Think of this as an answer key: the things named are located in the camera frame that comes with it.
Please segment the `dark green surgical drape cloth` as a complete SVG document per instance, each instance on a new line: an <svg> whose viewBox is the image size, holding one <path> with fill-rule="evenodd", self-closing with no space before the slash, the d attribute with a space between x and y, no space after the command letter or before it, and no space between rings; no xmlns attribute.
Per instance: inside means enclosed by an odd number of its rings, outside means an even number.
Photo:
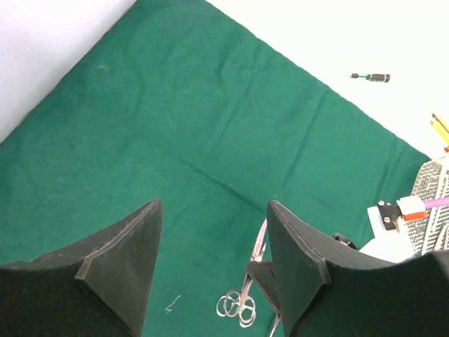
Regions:
<svg viewBox="0 0 449 337"><path fill-rule="evenodd" d="M205 1L139 1L1 144L1 262L151 199L163 228L145 336L264 336L218 317L267 203L358 245L427 156Z"/></svg>

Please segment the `metal mesh instrument tray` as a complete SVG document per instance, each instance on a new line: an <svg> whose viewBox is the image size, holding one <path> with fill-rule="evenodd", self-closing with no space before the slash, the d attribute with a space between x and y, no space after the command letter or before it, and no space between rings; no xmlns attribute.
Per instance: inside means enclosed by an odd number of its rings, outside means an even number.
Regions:
<svg viewBox="0 0 449 337"><path fill-rule="evenodd" d="M447 157L429 161L420 167L411 195L423 201L448 198ZM414 220L407 226L416 256L448 250L448 206L427 209L426 218Z"/></svg>

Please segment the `steel scissors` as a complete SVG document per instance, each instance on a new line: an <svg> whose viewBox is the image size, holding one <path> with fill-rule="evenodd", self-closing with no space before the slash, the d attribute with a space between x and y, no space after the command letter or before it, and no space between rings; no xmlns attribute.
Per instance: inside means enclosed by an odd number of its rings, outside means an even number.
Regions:
<svg viewBox="0 0 449 337"><path fill-rule="evenodd" d="M250 255L250 262L261 262L267 247L264 240L267 231L267 220L264 220L260 226L257 238ZM224 295L221 295L215 304L215 311L219 317L236 317L242 328L248 328L253 324L256 318L256 304L250 295L250 289L253 285L252 277L245 273L241 288L231 289Z"/></svg>

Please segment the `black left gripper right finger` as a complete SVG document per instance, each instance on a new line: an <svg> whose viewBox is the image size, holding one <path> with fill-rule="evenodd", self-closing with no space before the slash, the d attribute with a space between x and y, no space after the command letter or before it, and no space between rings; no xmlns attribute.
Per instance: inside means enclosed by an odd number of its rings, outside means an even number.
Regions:
<svg viewBox="0 0 449 337"><path fill-rule="evenodd" d="M267 205L286 336L447 336L448 252L390 263Z"/></svg>

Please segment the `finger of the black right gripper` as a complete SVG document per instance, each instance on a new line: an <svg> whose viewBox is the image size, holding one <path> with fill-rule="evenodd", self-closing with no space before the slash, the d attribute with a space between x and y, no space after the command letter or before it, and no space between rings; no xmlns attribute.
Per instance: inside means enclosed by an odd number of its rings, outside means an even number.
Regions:
<svg viewBox="0 0 449 337"><path fill-rule="evenodd" d="M250 261L246 265L246 272L256 283L263 296L267 299L274 312L280 312L279 295L277 291L276 275L272 260L260 262Z"/></svg>

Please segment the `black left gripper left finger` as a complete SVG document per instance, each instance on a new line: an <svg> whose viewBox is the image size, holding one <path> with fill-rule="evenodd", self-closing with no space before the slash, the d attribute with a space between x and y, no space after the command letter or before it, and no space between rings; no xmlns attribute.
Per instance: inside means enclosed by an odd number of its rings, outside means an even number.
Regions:
<svg viewBox="0 0 449 337"><path fill-rule="evenodd" d="M68 246L1 265L1 335L141 336L162 214L154 199Z"/></svg>

